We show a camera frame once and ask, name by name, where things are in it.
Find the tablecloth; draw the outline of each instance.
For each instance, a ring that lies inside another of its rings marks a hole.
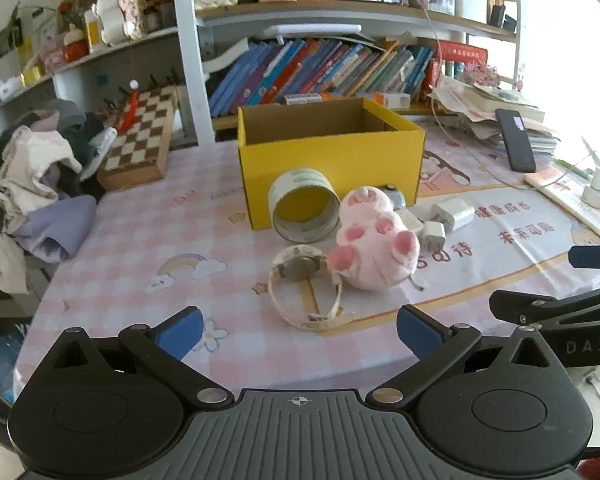
[[[16,394],[65,328],[113,336],[133,323],[155,326],[190,304],[201,309],[205,333],[183,361],[234,393],[358,388],[364,394],[415,361],[395,330],[404,303],[447,325],[467,322],[504,335],[512,325],[491,315],[493,290],[562,298],[600,287],[600,270],[572,269],[566,259],[571,245],[600,239],[538,192],[496,181],[486,168],[505,182],[521,181],[506,154],[458,140],[427,130],[417,206],[459,194],[476,206],[477,218],[449,237],[445,251],[422,255],[425,291],[410,283],[384,293],[346,287],[342,305],[358,319],[325,335],[289,326],[272,306],[269,266],[287,244],[273,230],[251,229],[237,144],[170,153],[164,180],[103,198],[77,256],[58,268],[16,364]],[[509,260],[510,268],[499,263]]]

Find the black smartphone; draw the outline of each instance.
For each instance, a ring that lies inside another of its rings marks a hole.
[[[536,160],[522,117],[514,110],[503,108],[498,108],[495,113],[507,149],[509,166],[519,173],[535,173]]]

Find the picture frame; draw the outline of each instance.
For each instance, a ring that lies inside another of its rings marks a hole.
[[[13,27],[7,26],[0,31],[0,58],[6,56],[11,50],[22,45],[22,22],[18,18]]]

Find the wristwatch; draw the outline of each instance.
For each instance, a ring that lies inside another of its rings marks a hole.
[[[327,314],[308,314],[306,319],[296,319],[284,309],[275,294],[275,283],[281,280],[299,282],[316,274],[325,274],[333,283],[336,299]],[[309,245],[295,245],[286,248],[275,257],[269,273],[269,295],[276,310],[290,325],[301,330],[323,332],[332,330],[355,319],[352,312],[344,312],[340,306],[342,279],[331,271],[327,256],[320,249]]]

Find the pink checkered tablecloth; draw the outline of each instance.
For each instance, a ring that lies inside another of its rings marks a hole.
[[[423,167],[421,193],[437,193],[446,178],[461,185],[494,182],[475,173],[475,163],[449,163],[459,155],[434,132],[427,132],[426,147],[445,161],[430,171]],[[494,164],[510,174],[505,157]],[[395,313],[383,322],[370,316],[359,330],[340,335],[289,326],[264,288],[270,263],[285,246],[273,230],[250,227],[235,142],[171,152],[164,180],[103,198],[78,255],[59,266],[16,365],[16,393],[65,328],[114,336],[133,323],[155,326],[189,304],[202,310],[206,337],[183,361],[235,393],[359,388],[364,394],[415,361],[397,338]],[[574,270],[562,259],[508,283],[510,289],[564,297],[599,287],[600,271]],[[509,333],[511,325],[493,319],[488,309],[489,293],[501,286],[488,283],[422,308],[431,307],[445,324],[462,321],[485,333]],[[366,294],[369,302],[384,301]],[[410,294],[398,300],[406,303]],[[392,297],[392,308],[398,300]]]

